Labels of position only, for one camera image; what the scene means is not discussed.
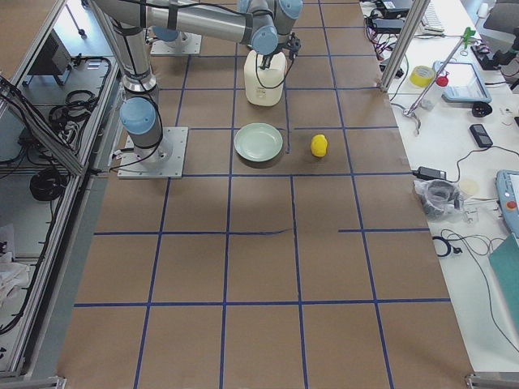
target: white mounting plate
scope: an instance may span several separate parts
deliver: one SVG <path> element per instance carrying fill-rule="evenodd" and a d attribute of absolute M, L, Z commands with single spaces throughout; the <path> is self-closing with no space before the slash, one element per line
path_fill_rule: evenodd
<path fill-rule="evenodd" d="M 184 156 L 186 155 L 187 127 L 164 127 L 164 137 L 173 144 L 173 154 L 164 162 L 153 165 L 136 163 L 127 168 L 118 170 L 121 179 L 149 179 L 149 178 L 182 178 L 184 168 Z M 125 147 L 133 147 L 133 142 L 128 136 Z M 136 162 L 137 158 L 133 152 L 123 155 L 121 165 Z"/>
<path fill-rule="evenodd" d="M 190 34 L 190 40 L 178 47 L 168 46 L 164 41 L 155 41 L 152 45 L 151 55 L 162 57 L 175 57 L 180 55 L 200 54 L 200 47 L 202 46 L 202 36 Z"/>

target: black phone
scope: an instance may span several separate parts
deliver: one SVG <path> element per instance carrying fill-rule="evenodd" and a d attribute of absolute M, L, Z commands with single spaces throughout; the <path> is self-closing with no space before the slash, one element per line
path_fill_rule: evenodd
<path fill-rule="evenodd" d="M 479 147 L 489 148 L 494 144 L 490 136 L 488 136 L 487 130 L 483 127 L 483 124 L 473 124 L 470 126 L 470 132 Z"/>

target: white jug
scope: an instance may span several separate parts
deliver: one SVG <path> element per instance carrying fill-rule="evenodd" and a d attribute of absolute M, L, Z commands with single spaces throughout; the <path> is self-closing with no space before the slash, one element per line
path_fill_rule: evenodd
<path fill-rule="evenodd" d="M 243 69 L 243 74 L 245 75 L 245 94 L 250 103 L 270 107 L 277 104 L 283 93 L 286 57 L 283 53 L 274 55 L 270 62 L 270 67 L 263 70 L 260 69 L 262 60 L 263 55 L 257 54 L 254 50 L 247 55 Z"/>

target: white table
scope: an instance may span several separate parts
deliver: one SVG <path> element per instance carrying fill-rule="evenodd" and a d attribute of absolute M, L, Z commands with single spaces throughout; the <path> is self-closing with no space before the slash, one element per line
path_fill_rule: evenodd
<path fill-rule="evenodd" d="M 461 35 L 467 26 L 474 27 L 459 0 L 433 2 L 446 35 Z M 406 54 L 410 69 L 417 65 L 431 66 L 434 61 L 443 60 L 458 39 L 414 39 Z M 455 57 L 460 61 L 475 62 L 470 51 L 467 57 L 460 54 Z M 481 74 L 488 83 L 504 80 L 498 71 L 481 71 Z M 393 80 L 389 89 L 390 96 L 400 82 L 399 79 Z M 441 101 L 431 112 L 421 108 L 416 111 L 422 121 L 419 135 L 416 135 L 415 121 L 405 118 L 400 108 L 393 107 L 411 168 L 416 169 L 422 165 L 444 170 L 448 179 L 456 180 L 456 161 L 478 148 L 469 132 L 470 124 L 475 123 L 485 126 L 495 145 L 519 152 L 519 126 L 513 121 L 513 116 L 519 116 L 519 95 L 513 95 L 506 84 L 488 89 L 494 110 L 491 115 L 474 118 L 470 108 L 459 108 Z M 405 81 L 393 102 L 408 108 L 421 91 L 422 89 Z M 519 158 L 500 149 L 474 153 L 461 162 L 461 179 L 470 179 L 477 183 L 479 191 L 475 198 L 495 199 L 495 175 L 500 169 L 519 170 Z M 463 220 L 430 222 L 431 233 L 437 235 L 442 229 L 451 229 L 463 236 L 482 234 L 490 238 L 505 238 L 509 235 L 500 211 L 496 210 L 495 200 L 481 202 L 469 199 L 467 203 L 472 203 L 467 206 L 472 212 L 472 223 Z M 464 248 L 462 244 L 454 246 Z M 491 284 L 495 319 L 511 341 L 519 345 L 519 336 L 504 306 L 504 299 L 500 295 L 488 258 L 477 259 Z M 487 286 L 474 260 L 465 250 L 465 253 L 458 256 L 450 255 L 441 259 L 440 263 L 474 371 L 519 372 L 519 353 L 508 344 L 491 321 Z"/>

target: plastic bag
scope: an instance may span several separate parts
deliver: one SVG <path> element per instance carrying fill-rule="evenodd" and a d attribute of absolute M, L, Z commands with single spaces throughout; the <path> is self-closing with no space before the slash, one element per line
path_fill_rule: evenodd
<path fill-rule="evenodd" d="M 422 201 L 429 219 L 442 220 L 463 214 L 463 195 L 460 188 L 448 181 L 414 181 L 414 190 Z"/>

